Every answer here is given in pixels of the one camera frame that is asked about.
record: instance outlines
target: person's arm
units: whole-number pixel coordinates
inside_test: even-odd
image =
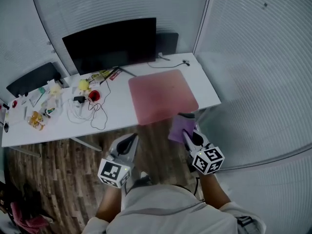
[[[120,213],[120,210],[121,189],[109,186],[99,205],[96,217],[110,223]]]
[[[206,204],[219,209],[230,202],[213,174],[199,174],[199,177]]]

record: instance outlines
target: red object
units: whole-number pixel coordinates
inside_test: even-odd
[[[31,219],[23,219],[21,210],[17,202],[11,203],[11,209],[14,222],[30,234],[37,234],[40,229],[49,225],[48,221],[45,220],[41,215]]]
[[[131,78],[129,87],[140,125],[198,109],[198,103],[178,69]]]
[[[98,92],[97,90],[91,91],[91,93],[89,94],[89,98],[90,98],[93,102],[99,100],[99,99],[100,99],[99,92]]]

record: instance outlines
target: chair backrest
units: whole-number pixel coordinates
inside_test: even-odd
[[[59,80],[60,78],[60,73],[55,69],[54,65],[49,62],[18,78],[8,85],[6,89],[18,98],[19,95],[23,96],[25,93],[29,93],[46,85],[50,80]]]

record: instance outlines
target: pink mat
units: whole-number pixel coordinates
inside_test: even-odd
[[[129,86],[140,125],[198,109],[198,103],[178,69],[131,78]]]

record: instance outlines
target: small box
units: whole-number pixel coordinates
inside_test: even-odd
[[[224,161],[224,155],[218,147],[200,150],[196,153],[193,166],[202,174],[218,171]]]
[[[102,159],[97,176],[101,182],[121,188],[131,175],[131,168],[126,165]]]

